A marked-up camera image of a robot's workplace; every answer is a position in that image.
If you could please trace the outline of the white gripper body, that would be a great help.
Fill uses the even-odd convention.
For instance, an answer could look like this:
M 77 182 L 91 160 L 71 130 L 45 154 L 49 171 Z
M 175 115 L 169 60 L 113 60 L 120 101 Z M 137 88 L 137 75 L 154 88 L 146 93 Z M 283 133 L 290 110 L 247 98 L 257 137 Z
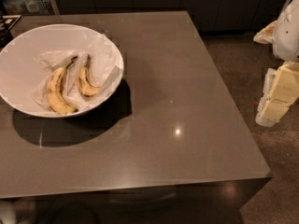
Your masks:
M 299 61 L 299 0 L 292 0 L 279 15 L 272 47 L 281 60 Z

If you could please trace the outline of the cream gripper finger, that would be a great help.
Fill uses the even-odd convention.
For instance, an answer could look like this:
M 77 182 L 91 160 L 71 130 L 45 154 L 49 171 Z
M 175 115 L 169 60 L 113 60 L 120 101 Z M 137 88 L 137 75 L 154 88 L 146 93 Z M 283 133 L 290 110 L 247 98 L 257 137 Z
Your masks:
M 278 69 L 269 68 L 263 84 L 255 121 L 264 127 L 279 123 L 299 98 L 299 63 L 284 62 Z
M 253 41 L 259 44 L 272 44 L 274 41 L 276 25 L 276 21 L 272 21 L 271 23 L 269 23 L 253 37 Z

